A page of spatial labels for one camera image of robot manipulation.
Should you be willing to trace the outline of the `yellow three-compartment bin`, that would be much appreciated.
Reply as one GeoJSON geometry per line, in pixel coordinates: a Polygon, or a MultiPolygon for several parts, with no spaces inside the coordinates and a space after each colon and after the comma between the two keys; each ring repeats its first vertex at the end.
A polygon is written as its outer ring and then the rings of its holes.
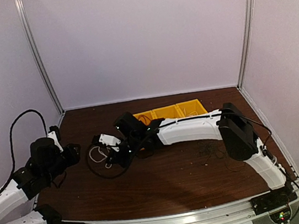
{"type": "Polygon", "coordinates": [[[134,114],[134,117],[144,124],[149,125],[152,120],[160,118],[187,118],[197,115],[206,114],[207,110],[200,103],[198,99],[186,101],[169,106],[163,106],[162,108],[156,108],[142,113],[134,114]]]}

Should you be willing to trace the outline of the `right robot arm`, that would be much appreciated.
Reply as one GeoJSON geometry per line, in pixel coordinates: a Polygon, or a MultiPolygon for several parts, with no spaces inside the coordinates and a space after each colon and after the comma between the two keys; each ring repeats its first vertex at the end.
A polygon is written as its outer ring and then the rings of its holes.
{"type": "Polygon", "coordinates": [[[270,189],[269,201],[281,206],[294,192],[287,171],[270,153],[266,142],[254,130],[255,121],[245,117],[232,103],[206,114],[183,118],[156,118],[148,125],[127,112],[114,122],[123,138],[101,134],[101,146],[110,148],[106,163],[128,169],[134,156],[143,148],[155,149],[197,140],[223,141],[228,155],[246,162],[270,189]]]}

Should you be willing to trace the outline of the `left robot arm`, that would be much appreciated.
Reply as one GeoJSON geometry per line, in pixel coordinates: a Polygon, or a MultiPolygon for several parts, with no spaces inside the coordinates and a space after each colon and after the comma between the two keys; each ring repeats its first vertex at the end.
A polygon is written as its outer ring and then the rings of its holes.
{"type": "MultiPolygon", "coordinates": [[[[26,165],[13,173],[6,187],[0,189],[0,220],[50,187],[68,167],[76,165],[80,161],[81,146],[71,143],[61,147],[56,140],[43,137],[31,143],[30,154],[26,165]]],[[[5,224],[66,223],[62,222],[61,214],[54,208],[42,205],[24,217],[5,224]]]]}

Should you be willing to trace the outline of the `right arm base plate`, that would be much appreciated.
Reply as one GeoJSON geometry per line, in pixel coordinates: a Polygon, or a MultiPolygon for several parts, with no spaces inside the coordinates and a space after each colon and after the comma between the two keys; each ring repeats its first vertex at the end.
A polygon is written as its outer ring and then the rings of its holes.
{"type": "Polygon", "coordinates": [[[254,213],[258,216],[285,206],[296,199],[297,194],[292,190],[272,190],[267,194],[252,198],[250,202],[254,213]]]}

